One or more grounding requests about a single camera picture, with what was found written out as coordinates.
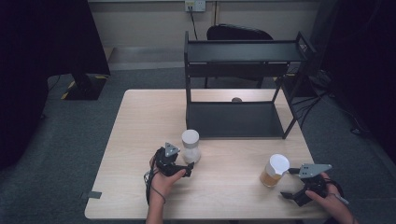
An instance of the black stand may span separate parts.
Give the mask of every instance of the black stand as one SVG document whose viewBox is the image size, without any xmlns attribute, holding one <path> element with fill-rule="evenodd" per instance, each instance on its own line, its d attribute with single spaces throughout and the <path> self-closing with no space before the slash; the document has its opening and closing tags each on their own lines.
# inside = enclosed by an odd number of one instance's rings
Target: black stand
<svg viewBox="0 0 396 224">
<path fill-rule="evenodd" d="M 97 100 L 107 81 L 107 76 L 88 76 L 84 73 L 74 73 L 72 76 L 75 81 L 62 96 L 63 100 Z"/>
<path fill-rule="evenodd" d="M 297 120 L 290 104 L 293 93 L 284 88 L 291 63 L 305 63 L 315 54 L 299 33 L 294 40 L 190 41 L 186 32 L 184 64 L 186 76 L 186 124 L 202 138 L 283 138 Z M 276 77 L 271 101 L 193 102 L 192 77 Z M 283 88 L 292 121 L 283 130 L 276 111 L 276 97 Z"/>
</svg>

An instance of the black metal shelf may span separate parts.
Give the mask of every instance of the black metal shelf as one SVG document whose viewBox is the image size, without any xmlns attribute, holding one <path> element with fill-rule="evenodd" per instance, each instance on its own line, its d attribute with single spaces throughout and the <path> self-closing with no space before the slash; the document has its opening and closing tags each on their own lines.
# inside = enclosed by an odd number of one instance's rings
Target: black metal shelf
<svg viewBox="0 0 396 224">
<path fill-rule="evenodd" d="M 186 32 L 184 63 L 186 76 L 186 124 L 202 138 L 283 138 L 284 131 L 274 104 L 290 63 L 304 63 L 315 52 L 299 33 L 294 40 L 189 40 Z M 271 101 L 192 102 L 192 77 L 277 77 Z"/>
</svg>

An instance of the wall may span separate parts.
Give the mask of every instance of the wall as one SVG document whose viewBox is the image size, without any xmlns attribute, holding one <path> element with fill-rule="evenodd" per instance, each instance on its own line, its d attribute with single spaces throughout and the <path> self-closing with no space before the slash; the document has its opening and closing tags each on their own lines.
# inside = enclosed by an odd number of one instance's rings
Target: wall
<svg viewBox="0 0 396 224">
<path fill-rule="evenodd" d="M 215 23 L 258 28 L 274 39 L 293 39 L 298 31 L 310 36 L 319 1 L 206 1 L 206 12 L 194 12 L 198 39 Z M 184 43 L 191 15 L 184 1 L 91 0 L 90 7 L 104 47 L 170 47 Z"/>
</svg>

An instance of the office chair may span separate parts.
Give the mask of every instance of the office chair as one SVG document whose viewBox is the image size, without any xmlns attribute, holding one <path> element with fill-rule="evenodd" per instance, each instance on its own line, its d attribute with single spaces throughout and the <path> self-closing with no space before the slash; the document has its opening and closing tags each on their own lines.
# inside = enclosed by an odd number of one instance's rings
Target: office chair
<svg viewBox="0 0 396 224">
<path fill-rule="evenodd" d="M 237 26 L 231 24 L 218 24 L 209 27 L 206 32 L 207 40 L 273 40 L 273 38 L 262 30 Z M 256 88 L 262 87 L 263 77 L 240 77 L 258 81 Z M 207 89 L 208 77 L 205 77 L 205 89 Z"/>
</svg>

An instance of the wooden table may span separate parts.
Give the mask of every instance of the wooden table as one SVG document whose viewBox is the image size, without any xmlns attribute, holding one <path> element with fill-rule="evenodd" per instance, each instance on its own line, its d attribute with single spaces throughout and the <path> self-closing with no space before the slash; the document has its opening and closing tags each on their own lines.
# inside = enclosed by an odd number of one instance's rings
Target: wooden table
<svg viewBox="0 0 396 224">
<path fill-rule="evenodd" d="M 274 90 L 192 90 L 194 101 L 269 100 Z M 281 92 L 276 107 L 282 123 L 291 113 Z M 91 219 L 146 219 L 148 205 L 143 175 L 155 151 L 169 142 L 182 149 L 186 130 L 185 90 L 132 90 L 125 92 L 85 216 Z M 204 140 L 202 158 L 191 177 L 179 180 L 166 200 L 165 219 L 307 219 L 325 218 L 316 203 L 299 207 L 280 191 L 297 192 L 303 182 L 285 174 L 274 188 L 265 187 L 260 174 L 270 156 L 285 155 L 290 166 L 312 163 L 298 124 L 287 139 Z M 179 153 L 176 164 L 184 165 Z"/>
</svg>

